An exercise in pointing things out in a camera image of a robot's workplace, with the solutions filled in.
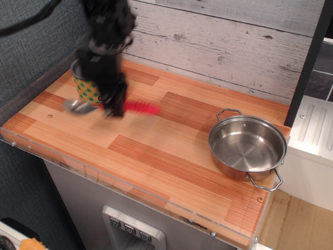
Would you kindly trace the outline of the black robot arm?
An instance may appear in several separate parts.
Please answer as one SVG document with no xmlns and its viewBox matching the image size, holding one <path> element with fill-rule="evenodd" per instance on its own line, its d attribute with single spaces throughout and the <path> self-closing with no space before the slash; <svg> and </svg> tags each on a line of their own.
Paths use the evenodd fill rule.
<svg viewBox="0 0 333 250">
<path fill-rule="evenodd" d="M 127 83 L 121 71 L 121 56 L 133 42 L 136 17 L 127 1 L 82 4 L 91 29 L 76 46 L 82 76 L 97 85 L 105 115 L 122 117 Z"/>
</svg>

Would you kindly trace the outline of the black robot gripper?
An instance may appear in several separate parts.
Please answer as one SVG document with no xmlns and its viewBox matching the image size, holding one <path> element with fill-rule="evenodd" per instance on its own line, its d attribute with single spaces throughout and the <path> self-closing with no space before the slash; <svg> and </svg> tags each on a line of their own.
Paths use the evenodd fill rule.
<svg viewBox="0 0 333 250">
<path fill-rule="evenodd" d="M 82 75 L 97 84 L 106 117 L 123 117 L 127 83 L 121 72 L 121 54 L 125 43 L 98 44 L 89 34 L 79 39 L 76 52 Z"/>
</svg>

